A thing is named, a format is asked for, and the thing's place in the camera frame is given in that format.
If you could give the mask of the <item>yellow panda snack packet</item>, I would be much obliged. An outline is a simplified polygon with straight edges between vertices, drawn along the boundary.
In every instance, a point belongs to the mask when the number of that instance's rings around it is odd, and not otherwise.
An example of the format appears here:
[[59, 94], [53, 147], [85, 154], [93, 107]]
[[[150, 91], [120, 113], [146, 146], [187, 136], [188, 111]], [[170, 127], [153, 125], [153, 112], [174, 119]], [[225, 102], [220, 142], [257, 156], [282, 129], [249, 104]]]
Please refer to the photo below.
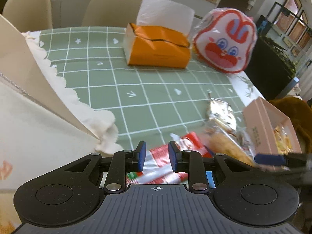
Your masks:
[[288, 155], [289, 153], [292, 153], [293, 147], [289, 136], [285, 132], [284, 126], [282, 125], [276, 126], [276, 128], [273, 130], [273, 133], [278, 153], [280, 155]]

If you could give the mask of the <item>red spicy strip packet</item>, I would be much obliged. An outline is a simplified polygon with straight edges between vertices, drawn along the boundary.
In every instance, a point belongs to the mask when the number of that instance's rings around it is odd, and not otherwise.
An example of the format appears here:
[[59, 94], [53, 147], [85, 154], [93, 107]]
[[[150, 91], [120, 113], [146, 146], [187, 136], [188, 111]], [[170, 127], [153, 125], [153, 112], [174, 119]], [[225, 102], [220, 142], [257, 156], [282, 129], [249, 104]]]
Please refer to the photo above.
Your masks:
[[129, 184], [179, 184], [187, 180], [185, 172], [175, 173], [172, 170], [168, 146], [162, 145], [146, 152], [142, 172], [131, 172], [126, 176]]

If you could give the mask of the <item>long cracker stick packet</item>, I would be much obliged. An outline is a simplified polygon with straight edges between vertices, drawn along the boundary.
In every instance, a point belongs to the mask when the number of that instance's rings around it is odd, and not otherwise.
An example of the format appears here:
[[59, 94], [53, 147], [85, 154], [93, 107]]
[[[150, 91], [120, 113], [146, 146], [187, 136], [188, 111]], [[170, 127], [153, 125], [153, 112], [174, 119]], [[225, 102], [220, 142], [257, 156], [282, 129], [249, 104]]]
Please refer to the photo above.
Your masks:
[[223, 153], [255, 167], [253, 159], [221, 128], [206, 129], [200, 135], [200, 140], [213, 153]]

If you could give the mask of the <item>round rice cracker packet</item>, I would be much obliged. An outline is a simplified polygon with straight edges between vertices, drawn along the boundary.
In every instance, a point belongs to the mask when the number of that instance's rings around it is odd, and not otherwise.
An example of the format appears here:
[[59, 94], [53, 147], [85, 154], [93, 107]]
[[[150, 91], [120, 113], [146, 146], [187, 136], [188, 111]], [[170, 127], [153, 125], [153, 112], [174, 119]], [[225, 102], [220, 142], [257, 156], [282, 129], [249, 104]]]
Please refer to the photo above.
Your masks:
[[237, 121], [228, 102], [209, 98], [206, 110], [206, 116], [209, 121], [216, 124], [229, 134], [235, 134], [237, 131]]

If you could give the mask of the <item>blue seaweed snack packet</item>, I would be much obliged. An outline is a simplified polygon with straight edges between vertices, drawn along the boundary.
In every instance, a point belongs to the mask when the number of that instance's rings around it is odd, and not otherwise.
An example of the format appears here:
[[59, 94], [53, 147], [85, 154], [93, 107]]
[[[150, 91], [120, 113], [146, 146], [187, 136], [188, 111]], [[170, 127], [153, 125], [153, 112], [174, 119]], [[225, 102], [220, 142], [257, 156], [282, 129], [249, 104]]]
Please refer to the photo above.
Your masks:
[[173, 172], [188, 174], [188, 190], [204, 194], [209, 191], [206, 172], [215, 168], [214, 160], [196, 133], [190, 132], [168, 143]]

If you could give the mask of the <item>pink cardboard box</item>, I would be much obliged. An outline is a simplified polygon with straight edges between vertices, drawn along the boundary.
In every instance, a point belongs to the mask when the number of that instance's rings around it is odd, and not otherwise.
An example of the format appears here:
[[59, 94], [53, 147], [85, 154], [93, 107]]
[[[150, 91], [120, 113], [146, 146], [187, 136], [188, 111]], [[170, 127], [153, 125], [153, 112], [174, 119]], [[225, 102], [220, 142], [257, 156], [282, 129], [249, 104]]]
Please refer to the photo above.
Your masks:
[[300, 144], [291, 120], [262, 97], [253, 100], [243, 109], [246, 130], [253, 142], [252, 156], [256, 154], [277, 155], [278, 148], [273, 130], [281, 125], [290, 139], [294, 153], [301, 153]]

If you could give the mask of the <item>green grid tablecloth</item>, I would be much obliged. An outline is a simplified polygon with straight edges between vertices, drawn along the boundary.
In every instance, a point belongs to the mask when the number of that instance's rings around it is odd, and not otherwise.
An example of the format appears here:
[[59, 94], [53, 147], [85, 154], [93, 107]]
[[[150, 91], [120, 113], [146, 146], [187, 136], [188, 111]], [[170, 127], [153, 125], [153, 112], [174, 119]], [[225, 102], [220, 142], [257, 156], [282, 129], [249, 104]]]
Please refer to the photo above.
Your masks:
[[141, 140], [154, 148], [171, 134], [198, 131], [209, 97], [229, 103], [238, 126], [245, 126], [243, 109], [261, 96], [245, 73], [226, 75], [194, 58], [185, 69], [128, 66], [124, 33], [120, 27], [70, 27], [31, 36], [80, 101], [114, 114], [125, 149]]

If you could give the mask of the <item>cream illustrated tote bag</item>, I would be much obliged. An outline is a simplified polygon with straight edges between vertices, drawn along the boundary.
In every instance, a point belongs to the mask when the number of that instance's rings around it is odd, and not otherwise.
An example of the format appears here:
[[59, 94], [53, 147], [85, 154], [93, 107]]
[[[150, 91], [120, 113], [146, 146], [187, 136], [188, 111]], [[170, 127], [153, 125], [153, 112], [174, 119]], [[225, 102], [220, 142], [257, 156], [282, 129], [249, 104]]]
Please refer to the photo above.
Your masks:
[[117, 138], [113, 113], [82, 103], [39, 40], [1, 18], [1, 233], [21, 223], [22, 184], [90, 153], [112, 156]]

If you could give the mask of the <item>fish tank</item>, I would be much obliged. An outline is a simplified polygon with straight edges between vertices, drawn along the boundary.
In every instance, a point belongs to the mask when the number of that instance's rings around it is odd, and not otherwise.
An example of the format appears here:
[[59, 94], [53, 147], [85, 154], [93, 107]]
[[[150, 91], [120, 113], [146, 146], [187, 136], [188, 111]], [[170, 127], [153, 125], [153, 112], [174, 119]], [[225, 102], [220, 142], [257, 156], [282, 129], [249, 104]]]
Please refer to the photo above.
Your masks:
[[304, 13], [296, 15], [275, 2], [256, 23], [258, 40], [245, 73], [266, 100], [283, 98], [311, 65], [311, 28]]

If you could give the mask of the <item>orange tissue box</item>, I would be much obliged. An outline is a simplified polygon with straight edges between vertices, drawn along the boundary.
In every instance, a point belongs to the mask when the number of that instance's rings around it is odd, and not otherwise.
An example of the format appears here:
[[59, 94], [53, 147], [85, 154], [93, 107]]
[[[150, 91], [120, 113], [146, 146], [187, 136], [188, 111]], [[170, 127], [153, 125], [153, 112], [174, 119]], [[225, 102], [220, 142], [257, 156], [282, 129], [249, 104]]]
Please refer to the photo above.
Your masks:
[[187, 37], [178, 31], [161, 26], [126, 27], [123, 50], [129, 66], [160, 66], [184, 69], [191, 50]]

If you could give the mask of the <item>red white bunny bag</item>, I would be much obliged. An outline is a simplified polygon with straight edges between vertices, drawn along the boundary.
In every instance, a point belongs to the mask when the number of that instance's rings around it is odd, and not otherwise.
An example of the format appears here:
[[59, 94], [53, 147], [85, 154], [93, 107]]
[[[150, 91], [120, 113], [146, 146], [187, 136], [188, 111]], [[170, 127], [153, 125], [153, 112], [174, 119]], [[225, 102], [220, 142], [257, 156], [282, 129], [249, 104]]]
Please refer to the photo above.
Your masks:
[[231, 8], [211, 10], [192, 33], [197, 57], [214, 69], [237, 74], [247, 67], [258, 35], [253, 20]]

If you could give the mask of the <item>white tissue paper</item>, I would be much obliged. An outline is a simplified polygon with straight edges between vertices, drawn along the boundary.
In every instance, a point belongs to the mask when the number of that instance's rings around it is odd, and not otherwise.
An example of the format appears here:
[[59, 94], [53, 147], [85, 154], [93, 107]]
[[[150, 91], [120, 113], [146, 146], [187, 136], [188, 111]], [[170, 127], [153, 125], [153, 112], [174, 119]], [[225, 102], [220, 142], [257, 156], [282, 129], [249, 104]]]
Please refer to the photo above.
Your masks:
[[189, 35], [195, 11], [170, 0], [142, 0], [136, 25], [166, 27]]

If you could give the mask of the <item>beige chair middle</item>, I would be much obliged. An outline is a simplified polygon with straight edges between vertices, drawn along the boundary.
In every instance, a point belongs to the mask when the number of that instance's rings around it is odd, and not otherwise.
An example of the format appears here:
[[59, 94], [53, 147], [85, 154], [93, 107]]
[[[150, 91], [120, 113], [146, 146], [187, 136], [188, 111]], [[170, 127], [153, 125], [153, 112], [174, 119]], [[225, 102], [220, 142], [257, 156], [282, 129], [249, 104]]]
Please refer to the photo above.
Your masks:
[[142, 0], [91, 0], [83, 27], [127, 27], [135, 23]]

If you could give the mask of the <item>beige chair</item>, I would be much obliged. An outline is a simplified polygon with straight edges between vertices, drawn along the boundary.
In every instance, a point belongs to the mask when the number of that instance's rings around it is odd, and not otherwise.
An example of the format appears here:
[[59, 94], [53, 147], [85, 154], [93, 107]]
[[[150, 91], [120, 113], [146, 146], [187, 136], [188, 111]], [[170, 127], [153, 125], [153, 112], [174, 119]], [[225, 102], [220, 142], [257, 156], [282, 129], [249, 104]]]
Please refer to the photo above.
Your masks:
[[7, 0], [3, 17], [20, 32], [53, 28], [50, 0]]
[[127, 27], [135, 23], [142, 0], [91, 0], [83, 27]]

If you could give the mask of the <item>beige chair left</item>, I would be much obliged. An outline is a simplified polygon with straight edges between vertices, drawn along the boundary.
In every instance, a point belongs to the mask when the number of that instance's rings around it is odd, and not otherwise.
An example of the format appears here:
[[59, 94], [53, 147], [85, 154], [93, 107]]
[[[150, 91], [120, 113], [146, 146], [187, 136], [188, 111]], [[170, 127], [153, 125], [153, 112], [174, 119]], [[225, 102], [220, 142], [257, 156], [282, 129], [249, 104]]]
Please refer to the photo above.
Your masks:
[[50, 0], [7, 0], [3, 17], [20, 32], [53, 28]]

